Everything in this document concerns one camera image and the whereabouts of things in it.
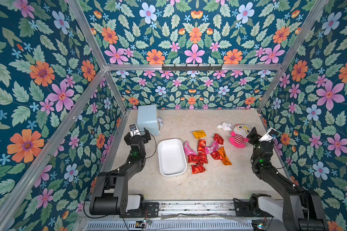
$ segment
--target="beige floor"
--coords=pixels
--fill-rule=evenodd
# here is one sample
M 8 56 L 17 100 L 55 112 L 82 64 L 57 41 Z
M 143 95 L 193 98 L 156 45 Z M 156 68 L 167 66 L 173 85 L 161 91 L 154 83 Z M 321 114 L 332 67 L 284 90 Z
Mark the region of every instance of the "beige floor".
M 228 122 L 241 123 L 256 127 L 258 133 L 265 133 L 264 126 L 256 110 L 159 110 L 164 123 L 161 135 L 155 136 L 157 145 L 160 141 L 177 138 L 188 141 L 194 151 L 198 141 L 193 131 L 204 130 L 207 133 L 207 146 L 212 144 L 213 136 L 222 136 L 224 147 L 232 165 L 225 166 L 221 160 L 214 160 L 208 155 L 208 164 L 204 164 L 204 173 L 192 174 L 191 164 L 180 176 L 165 177 L 159 171 L 158 154 L 147 159 L 144 169 L 134 175 L 128 183 L 129 194 L 143 194 L 147 200 L 217 200 L 249 199 L 252 193 L 266 193 L 275 199 L 282 197 L 267 183 L 254 175 L 250 165 L 253 146 L 246 143 L 246 148 L 238 149 L 229 142 L 230 132 L 217 129 L 216 125 Z M 136 123 L 137 110 L 130 112 L 125 134 L 130 124 Z M 145 145 L 147 155 L 154 152 L 152 139 Z M 112 169 L 124 164 L 130 148 L 121 141 Z M 276 154 L 272 157 L 273 165 L 282 167 Z

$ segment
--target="white plush bunny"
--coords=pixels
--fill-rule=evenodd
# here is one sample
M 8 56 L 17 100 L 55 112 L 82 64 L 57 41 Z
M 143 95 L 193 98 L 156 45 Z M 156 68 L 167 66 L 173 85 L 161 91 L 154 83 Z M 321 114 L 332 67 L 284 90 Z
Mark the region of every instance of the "white plush bunny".
M 222 128 L 224 131 L 232 131 L 231 126 L 231 123 L 223 122 L 222 124 L 217 125 L 217 128 Z

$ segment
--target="red snack packet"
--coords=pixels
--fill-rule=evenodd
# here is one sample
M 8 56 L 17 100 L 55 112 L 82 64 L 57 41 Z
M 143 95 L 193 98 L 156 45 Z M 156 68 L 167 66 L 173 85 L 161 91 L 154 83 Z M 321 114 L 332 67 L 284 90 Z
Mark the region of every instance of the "red snack packet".
M 192 165 L 192 173 L 193 174 L 204 173 L 205 171 L 206 171 L 206 169 L 201 164 Z
M 214 160 L 222 160 L 222 156 L 219 154 L 218 151 L 214 151 L 211 153 L 211 156 Z
M 206 153 L 206 140 L 200 139 L 198 141 L 198 152 Z
M 213 139 L 214 139 L 215 141 L 217 141 L 217 143 L 218 143 L 219 145 L 223 145 L 223 138 L 222 138 L 219 134 L 215 134 L 215 136 L 213 137 Z
M 199 159 L 200 158 L 197 155 L 188 155 L 188 163 L 198 164 Z

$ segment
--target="stuffed animal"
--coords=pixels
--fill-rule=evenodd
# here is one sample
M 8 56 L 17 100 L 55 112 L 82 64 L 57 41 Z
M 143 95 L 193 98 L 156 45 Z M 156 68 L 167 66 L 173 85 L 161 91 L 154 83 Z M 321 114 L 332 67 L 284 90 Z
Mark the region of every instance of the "stuffed animal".
M 217 128 L 222 128 L 222 130 L 224 130 L 224 131 L 231 131 L 232 129 L 231 129 L 231 123 L 227 123 L 227 122 L 222 122 L 222 124 L 219 124 L 219 125 L 217 125 Z
M 250 133 L 250 128 L 243 124 L 237 124 L 231 132 L 231 136 L 229 138 L 230 143 L 237 148 L 245 148 L 245 142 L 248 142 L 247 135 Z

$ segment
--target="white plastic tray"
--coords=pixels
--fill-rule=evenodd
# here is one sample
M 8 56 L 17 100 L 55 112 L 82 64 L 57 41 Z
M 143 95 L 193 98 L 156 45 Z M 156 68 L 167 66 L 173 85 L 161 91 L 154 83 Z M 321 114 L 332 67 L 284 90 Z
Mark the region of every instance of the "white plastic tray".
M 186 171 L 186 159 L 179 139 L 161 141 L 158 144 L 159 170 L 164 176 L 176 176 Z

